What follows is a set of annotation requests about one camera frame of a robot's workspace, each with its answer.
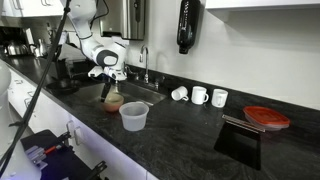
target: backsplash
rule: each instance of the backsplash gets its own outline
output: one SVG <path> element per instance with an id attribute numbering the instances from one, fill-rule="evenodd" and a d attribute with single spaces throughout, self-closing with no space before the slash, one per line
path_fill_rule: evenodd
<path id="1" fill-rule="evenodd" d="M 320 110 L 319 9 L 232 12 L 222 22 L 202 0 L 196 43 L 181 55 L 180 2 L 147 1 L 145 40 L 130 41 L 128 64 L 145 66 L 139 53 L 146 44 L 152 70 Z M 50 19 L 56 26 L 59 20 Z M 33 34 L 47 38 L 46 24 L 37 26 Z M 70 22 L 65 29 L 74 31 Z M 99 37 L 98 22 L 93 32 L 103 44 L 110 42 Z M 79 45 L 74 32 L 70 40 Z"/>

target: black granite countertop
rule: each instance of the black granite countertop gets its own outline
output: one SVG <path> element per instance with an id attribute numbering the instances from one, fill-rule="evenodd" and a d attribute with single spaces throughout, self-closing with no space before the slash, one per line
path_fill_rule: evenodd
<path id="1" fill-rule="evenodd" d="M 39 81 L 42 70 L 33 57 L 2 59 L 34 83 Z M 118 113 L 108 114 L 98 104 L 84 103 L 73 94 L 50 97 L 159 179 L 320 179 L 317 110 L 232 90 L 223 109 L 168 97 L 150 108 L 143 130 L 129 132 Z M 261 133 L 253 142 L 259 144 L 260 170 L 215 150 L 226 126 L 222 114 L 245 119 L 242 108 L 248 105 L 273 108 L 291 120 L 289 128 Z"/>

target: black cable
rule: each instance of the black cable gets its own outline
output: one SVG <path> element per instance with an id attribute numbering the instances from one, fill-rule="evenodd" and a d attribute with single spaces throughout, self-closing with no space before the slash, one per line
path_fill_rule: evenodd
<path id="1" fill-rule="evenodd" d="M 46 68 L 45 68 L 45 70 L 44 70 L 44 72 L 42 74 L 40 83 L 39 83 L 39 85 L 38 85 L 38 87 L 37 87 L 32 99 L 31 99 L 31 102 L 30 102 L 29 106 L 27 107 L 26 112 L 23 115 L 22 124 L 21 124 L 21 126 L 18 127 L 18 130 L 17 130 L 17 132 L 15 134 L 15 137 L 13 139 L 12 144 L 10 145 L 10 147 L 7 149 L 7 151 L 4 153 L 3 157 L 0 160 L 0 167 L 1 167 L 0 179 L 1 179 L 4 171 L 6 170 L 6 168 L 8 166 L 8 163 L 9 163 L 9 161 L 11 159 L 11 156 L 12 156 L 12 153 L 14 151 L 15 146 L 17 145 L 18 141 L 20 140 L 20 138 L 21 138 L 23 132 L 25 131 L 25 129 L 28 127 L 28 123 L 30 121 L 32 112 L 33 112 L 33 110 L 34 110 L 34 108 L 36 106 L 36 103 L 37 103 L 38 97 L 40 95 L 42 86 L 43 86 L 43 84 L 45 82 L 46 75 L 48 74 L 48 71 L 50 69 L 51 62 L 55 57 L 55 51 L 54 50 L 56 50 L 57 47 L 58 47 L 60 36 L 61 36 L 62 30 L 63 30 L 64 24 L 66 22 L 67 14 L 70 12 L 70 8 L 69 8 L 70 1 L 71 0 L 67 0 L 67 2 L 66 2 L 66 7 L 64 8 L 64 14 L 63 14 L 63 17 L 62 17 L 62 19 L 60 21 L 59 28 L 58 28 L 55 40 L 53 42 L 52 49 L 49 52 L 49 55 L 47 57 Z"/>
<path id="2" fill-rule="evenodd" d="M 99 0 L 97 0 L 96 3 L 97 3 L 97 4 L 96 4 L 96 8 L 98 9 Z M 94 15 L 94 16 L 93 16 L 93 19 L 92 19 L 91 22 L 90 22 L 90 29 L 92 28 L 93 22 L 94 22 L 96 19 L 99 19 L 99 18 L 101 18 L 101 17 L 103 17 L 103 16 L 107 16 L 107 15 L 109 14 L 109 6 L 108 6 L 106 0 L 103 0 L 103 3 L 104 3 L 104 5 L 105 5 L 106 8 L 107 8 L 107 12 L 106 12 L 105 14 L 99 15 L 99 16 L 97 16 L 97 17 L 96 17 L 96 15 Z"/>

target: coffee mug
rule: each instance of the coffee mug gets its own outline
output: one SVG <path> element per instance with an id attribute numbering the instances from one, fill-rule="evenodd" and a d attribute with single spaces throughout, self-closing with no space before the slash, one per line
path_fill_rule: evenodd
<path id="1" fill-rule="evenodd" d="M 171 93 L 171 97 L 175 101 L 179 101 L 180 99 L 188 101 L 189 98 L 187 95 L 188 95 L 188 90 L 184 86 L 180 86 L 179 88 L 175 89 Z"/>
<path id="2" fill-rule="evenodd" d="M 200 87 L 200 86 L 194 86 L 192 88 L 192 97 L 191 97 L 191 101 L 194 104 L 198 104 L 201 105 L 204 102 L 207 102 L 209 99 L 209 95 L 206 94 L 207 89 L 204 87 Z"/>
<path id="3" fill-rule="evenodd" d="M 228 91 L 223 89 L 215 89 L 212 94 L 211 104 L 215 107 L 222 108 L 226 104 Z"/>

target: hanging black object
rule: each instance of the hanging black object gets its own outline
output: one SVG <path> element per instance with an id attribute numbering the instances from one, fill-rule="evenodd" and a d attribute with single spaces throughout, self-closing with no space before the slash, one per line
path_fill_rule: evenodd
<path id="1" fill-rule="evenodd" d="M 181 1 L 177 37 L 180 54 L 188 54 L 196 40 L 200 4 L 199 0 Z"/>

